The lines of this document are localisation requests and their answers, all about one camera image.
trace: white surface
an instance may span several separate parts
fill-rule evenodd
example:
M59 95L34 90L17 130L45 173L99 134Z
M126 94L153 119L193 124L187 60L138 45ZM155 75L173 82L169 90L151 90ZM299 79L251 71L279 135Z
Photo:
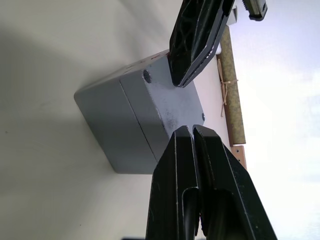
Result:
M230 27L247 168L278 239L319 240L320 2L267 4Z
M73 94L167 49L181 1L0 5L0 239L143 237L151 176L113 172ZM196 87L206 125L228 143L210 65Z

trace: screw hole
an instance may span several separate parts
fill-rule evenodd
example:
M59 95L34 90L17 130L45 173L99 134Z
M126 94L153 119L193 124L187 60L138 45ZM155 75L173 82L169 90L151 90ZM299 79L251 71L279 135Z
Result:
M148 84L151 83L151 76L147 70L143 70L142 77Z

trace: gray box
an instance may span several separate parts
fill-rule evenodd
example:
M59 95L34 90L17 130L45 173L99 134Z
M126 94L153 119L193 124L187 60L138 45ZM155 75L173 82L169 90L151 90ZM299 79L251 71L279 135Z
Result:
M196 87L172 83L168 50L74 94L93 135L120 174L152 174L174 130L202 125Z

